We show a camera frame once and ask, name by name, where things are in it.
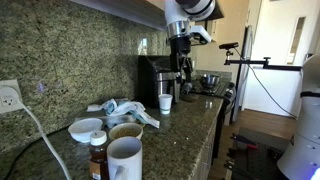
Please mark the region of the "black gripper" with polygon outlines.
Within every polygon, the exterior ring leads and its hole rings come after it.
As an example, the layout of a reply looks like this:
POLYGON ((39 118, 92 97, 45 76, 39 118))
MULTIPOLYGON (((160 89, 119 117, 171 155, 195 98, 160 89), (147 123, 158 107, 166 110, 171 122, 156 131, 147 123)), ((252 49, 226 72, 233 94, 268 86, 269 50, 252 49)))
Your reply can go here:
POLYGON ((187 36, 176 37, 170 40, 171 70, 175 72, 174 80, 174 102, 179 102, 181 71, 185 72, 186 79, 182 86, 181 94, 187 95, 192 89, 192 63, 188 54, 191 51, 191 42, 187 36))

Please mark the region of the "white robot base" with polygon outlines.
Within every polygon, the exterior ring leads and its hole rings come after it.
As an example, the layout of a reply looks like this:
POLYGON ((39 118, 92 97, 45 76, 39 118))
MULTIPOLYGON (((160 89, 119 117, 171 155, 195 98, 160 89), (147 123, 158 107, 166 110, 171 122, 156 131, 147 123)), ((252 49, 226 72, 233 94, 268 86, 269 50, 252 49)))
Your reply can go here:
POLYGON ((320 55, 302 66, 301 108, 297 129, 277 162, 289 180, 319 180, 320 169, 320 55))

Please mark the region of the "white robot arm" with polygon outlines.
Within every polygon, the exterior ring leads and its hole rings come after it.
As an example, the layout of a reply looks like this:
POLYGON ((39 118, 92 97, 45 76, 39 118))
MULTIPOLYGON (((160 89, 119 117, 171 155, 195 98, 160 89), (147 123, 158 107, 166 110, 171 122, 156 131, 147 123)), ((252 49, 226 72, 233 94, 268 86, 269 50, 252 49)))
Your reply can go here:
POLYGON ((174 102, 178 103, 181 89, 181 70, 185 71, 187 84, 191 87, 192 63, 188 54, 191 51, 191 38, 201 44, 212 38, 203 26, 193 25, 193 21, 207 19, 215 9, 215 0, 165 0, 165 20, 170 44, 171 70, 178 73, 174 82, 174 102))

